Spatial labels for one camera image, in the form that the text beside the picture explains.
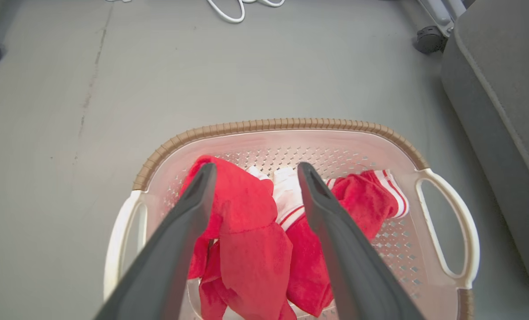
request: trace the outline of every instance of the cable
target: cable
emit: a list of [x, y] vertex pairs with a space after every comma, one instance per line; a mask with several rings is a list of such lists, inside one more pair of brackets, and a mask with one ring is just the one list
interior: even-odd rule
[[[232, 24], [238, 24], [242, 20], [244, 20], [244, 3], [245, 4], [252, 4], [253, 2], [256, 2], [256, 0], [238, 0], [239, 6], [240, 6], [240, 17], [239, 18], [231, 18], [230, 16], [223, 13], [217, 6], [214, 4], [213, 0], [207, 0], [209, 4], [213, 7], [213, 9], [219, 14], [224, 20], [227, 22], [230, 22]], [[263, 4], [266, 4], [269, 7], [278, 8], [284, 4], [285, 0], [281, 0], [277, 4], [274, 2], [270, 2], [269, 0], [260, 0]]]

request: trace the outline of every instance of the laundry basket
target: laundry basket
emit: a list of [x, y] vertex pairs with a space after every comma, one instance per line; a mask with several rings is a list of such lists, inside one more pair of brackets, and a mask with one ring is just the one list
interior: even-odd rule
[[[473, 318], [472, 281], [480, 247], [474, 221], [456, 191], [433, 173], [423, 156], [393, 130], [363, 121], [289, 118], [206, 126], [171, 138], [146, 160], [114, 224], [104, 268], [104, 299], [122, 275], [130, 223], [138, 217], [138, 249], [143, 247], [179, 198], [184, 178], [195, 160], [210, 154], [241, 168], [256, 165], [271, 174], [295, 168], [301, 161], [322, 178], [336, 178], [370, 169], [390, 169], [409, 199], [410, 213], [387, 220], [373, 247], [411, 296], [427, 320]], [[460, 275], [447, 266], [421, 191], [424, 180], [438, 188], [452, 205], [464, 237]], [[199, 280], [185, 288], [180, 319], [201, 320]], [[295, 308], [299, 319], [315, 319]], [[338, 319], [335, 303], [321, 319]], [[228, 310], [224, 319], [240, 319]]]

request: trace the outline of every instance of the gray chair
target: gray chair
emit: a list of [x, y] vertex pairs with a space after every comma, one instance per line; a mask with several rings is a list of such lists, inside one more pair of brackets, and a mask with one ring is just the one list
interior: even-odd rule
[[476, 0], [441, 78], [529, 274], [529, 0]]

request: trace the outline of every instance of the red towel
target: red towel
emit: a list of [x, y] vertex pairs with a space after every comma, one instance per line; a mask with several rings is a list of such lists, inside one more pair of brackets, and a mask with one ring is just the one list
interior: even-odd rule
[[[277, 206], [270, 182], [225, 160], [202, 156], [182, 190], [209, 162], [217, 169], [213, 207], [209, 225], [195, 245], [188, 275], [203, 275], [203, 318], [220, 319], [229, 306], [249, 320], [295, 319], [286, 300], [293, 246], [275, 222]], [[208, 255], [210, 239], [219, 240]]]
[[[273, 197], [279, 209], [277, 222], [286, 230], [294, 246], [287, 297], [303, 311], [318, 317], [333, 300], [321, 244], [305, 218], [297, 173], [284, 168], [277, 170], [273, 177]], [[402, 195], [388, 172], [363, 172], [328, 180], [327, 184], [368, 239], [377, 234], [387, 217], [408, 211], [404, 195], [399, 199], [391, 193], [396, 191], [395, 194]]]

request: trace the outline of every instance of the concrete floor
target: concrete floor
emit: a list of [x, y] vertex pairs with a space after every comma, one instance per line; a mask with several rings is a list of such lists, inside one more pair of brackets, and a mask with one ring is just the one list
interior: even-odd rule
[[[0, 19], [0, 319], [92, 318], [114, 219], [153, 149], [193, 127], [275, 117], [367, 120], [406, 136], [473, 213], [477, 319], [529, 319], [529, 281], [442, 89], [441, 55], [411, 47], [428, 24], [415, 0], [250, 4], [239, 25], [205, 0], [10, 0]], [[456, 218], [428, 193], [460, 269]]]

